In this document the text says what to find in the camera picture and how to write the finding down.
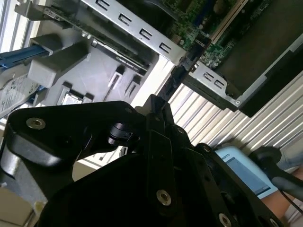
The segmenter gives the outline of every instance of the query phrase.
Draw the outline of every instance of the person's arm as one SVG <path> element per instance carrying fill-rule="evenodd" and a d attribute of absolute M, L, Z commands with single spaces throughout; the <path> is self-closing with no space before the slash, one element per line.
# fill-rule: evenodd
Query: person's arm
<path fill-rule="evenodd" d="M 293 175 L 301 180 L 303 180 L 303 166 L 293 172 Z M 288 195 L 291 200 L 294 200 L 294 197 Z M 262 199 L 264 204 L 277 216 L 277 218 L 281 219 L 287 209 L 290 206 L 290 203 L 286 198 L 279 192 L 274 192 L 269 196 Z"/>

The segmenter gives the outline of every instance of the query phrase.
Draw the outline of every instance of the black cable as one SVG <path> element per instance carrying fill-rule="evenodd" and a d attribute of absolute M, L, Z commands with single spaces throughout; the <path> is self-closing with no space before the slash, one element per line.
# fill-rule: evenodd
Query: black cable
<path fill-rule="evenodd" d="M 282 190 L 279 191 L 287 199 L 287 201 L 289 201 L 290 204 L 292 204 L 303 215 L 303 210 L 297 204 L 295 204 L 287 195 L 285 195 L 284 191 Z"/>

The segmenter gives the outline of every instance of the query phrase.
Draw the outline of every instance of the light blue object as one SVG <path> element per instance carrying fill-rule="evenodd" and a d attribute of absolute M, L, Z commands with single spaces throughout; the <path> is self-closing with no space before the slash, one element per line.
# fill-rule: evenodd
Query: light blue object
<path fill-rule="evenodd" d="M 226 147 L 216 153 L 260 199 L 277 191 L 265 173 L 236 147 Z"/>
<path fill-rule="evenodd" d="M 11 68 L 18 65 L 20 61 L 36 55 L 48 54 L 48 51 L 39 45 L 33 45 L 16 51 L 0 53 L 0 68 Z"/>

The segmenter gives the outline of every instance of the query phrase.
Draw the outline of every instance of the monitor screen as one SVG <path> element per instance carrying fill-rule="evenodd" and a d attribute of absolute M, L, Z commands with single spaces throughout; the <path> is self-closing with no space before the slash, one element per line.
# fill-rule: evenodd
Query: monitor screen
<path fill-rule="evenodd" d="M 226 164 L 235 172 L 236 175 L 258 196 L 270 187 L 260 178 L 254 175 L 245 165 L 236 158 L 229 159 Z"/>

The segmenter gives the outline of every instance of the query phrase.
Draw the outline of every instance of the black panel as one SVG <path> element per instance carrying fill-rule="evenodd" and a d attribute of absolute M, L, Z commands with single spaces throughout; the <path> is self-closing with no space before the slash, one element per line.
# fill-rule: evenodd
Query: black panel
<path fill-rule="evenodd" d="M 303 33 L 302 9 L 302 0 L 274 0 L 216 70 L 235 99 Z"/>
<path fill-rule="evenodd" d="M 267 74 L 264 86 L 240 110 L 252 117 L 303 70 L 303 45 L 288 52 Z"/>

